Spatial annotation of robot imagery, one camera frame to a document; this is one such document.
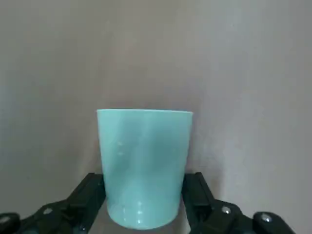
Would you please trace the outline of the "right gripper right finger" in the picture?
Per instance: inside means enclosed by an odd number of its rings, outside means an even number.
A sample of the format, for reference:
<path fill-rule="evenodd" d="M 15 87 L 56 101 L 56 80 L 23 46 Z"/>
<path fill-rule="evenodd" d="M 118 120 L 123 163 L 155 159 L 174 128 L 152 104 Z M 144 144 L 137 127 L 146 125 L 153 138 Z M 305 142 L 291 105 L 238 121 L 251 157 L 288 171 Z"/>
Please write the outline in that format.
<path fill-rule="evenodd" d="M 191 234 L 293 234 L 277 214 L 259 211 L 252 217 L 233 204 L 214 198 L 200 172 L 184 176 L 182 197 Z"/>

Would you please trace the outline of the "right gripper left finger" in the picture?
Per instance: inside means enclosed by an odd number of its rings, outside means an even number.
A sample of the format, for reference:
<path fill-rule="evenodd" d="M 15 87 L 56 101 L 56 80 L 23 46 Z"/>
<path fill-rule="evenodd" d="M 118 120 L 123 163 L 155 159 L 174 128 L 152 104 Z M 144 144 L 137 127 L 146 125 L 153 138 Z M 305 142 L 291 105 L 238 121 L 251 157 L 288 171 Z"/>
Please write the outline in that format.
<path fill-rule="evenodd" d="M 2 234 L 87 234 L 106 198 L 102 174 L 88 173 L 64 200 L 43 205 L 21 219 L 0 214 Z"/>

